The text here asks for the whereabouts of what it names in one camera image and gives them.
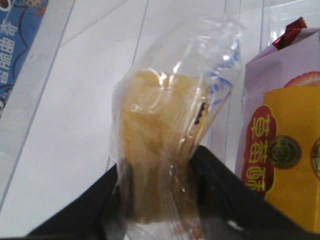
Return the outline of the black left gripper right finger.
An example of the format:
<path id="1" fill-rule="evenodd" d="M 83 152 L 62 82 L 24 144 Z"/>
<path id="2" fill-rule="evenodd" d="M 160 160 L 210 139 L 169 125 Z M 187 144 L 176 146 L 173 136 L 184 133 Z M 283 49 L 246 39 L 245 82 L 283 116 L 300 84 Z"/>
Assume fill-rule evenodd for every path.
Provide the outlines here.
<path id="1" fill-rule="evenodd" d="M 250 190 L 210 150 L 200 145 L 190 159 L 206 240 L 318 240 Z"/>

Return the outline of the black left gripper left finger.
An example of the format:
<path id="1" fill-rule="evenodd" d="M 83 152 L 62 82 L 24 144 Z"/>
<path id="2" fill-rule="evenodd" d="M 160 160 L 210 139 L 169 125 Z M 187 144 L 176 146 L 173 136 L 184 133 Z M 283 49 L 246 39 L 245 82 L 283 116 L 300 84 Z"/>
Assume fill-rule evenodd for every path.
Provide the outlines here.
<path id="1" fill-rule="evenodd" d="M 76 200 L 28 233 L 29 238 L 123 238 L 114 165 Z"/>

